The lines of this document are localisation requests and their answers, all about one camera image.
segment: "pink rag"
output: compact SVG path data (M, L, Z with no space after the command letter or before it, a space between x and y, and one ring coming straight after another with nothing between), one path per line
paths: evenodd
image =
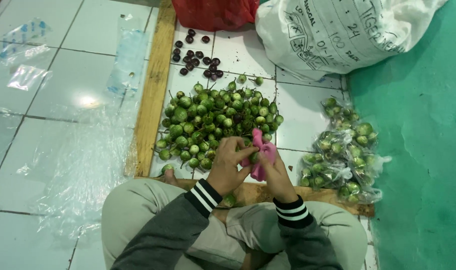
M276 157L276 146L274 146L274 144L271 142L263 143L262 135L263 132L261 132L261 130L257 128L253 129L253 146L258 147L260 149L260 152L268 158L270 163L274 164L274 159ZM248 158L245 158L241 161L240 164L242 167L247 167L251 163L249 162ZM253 168L251 169L251 178L260 182L266 180L266 173L260 163L253 165Z

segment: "person's left hand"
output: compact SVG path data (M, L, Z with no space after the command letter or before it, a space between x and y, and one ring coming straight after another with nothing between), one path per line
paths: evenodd
M240 149L238 152L235 151L236 146ZM245 147L241 137L223 138L216 150L207 182L221 196L235 190L251 172L251 166L238 171L238 163L259 150L258 147Z

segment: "gray sleeve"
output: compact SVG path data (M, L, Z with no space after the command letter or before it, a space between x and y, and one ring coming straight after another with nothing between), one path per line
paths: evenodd
M299 195L293 203L273 202L291 270L343 270L330 240Z
M111 270L173 269L183 252L206 229L210 213L222 199L201 179L143 226L117 257Z

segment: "green painted surface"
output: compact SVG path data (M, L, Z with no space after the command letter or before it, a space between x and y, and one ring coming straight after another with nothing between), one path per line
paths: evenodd
M381 270L456 270L456 0L410 52L349 75L393 156L372 220Z

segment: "striped cuff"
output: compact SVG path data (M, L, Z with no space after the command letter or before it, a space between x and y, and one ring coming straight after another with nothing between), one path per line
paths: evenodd
M302 229L313 222L313 216L308 212L300 195L298 195L296 202L280 203L274 198L273 203L276 205L278 221L283 226Z
M208 218L213 209L223 200L223 197L204 179L200 179L189 192L185 193L185 198L205 218Z

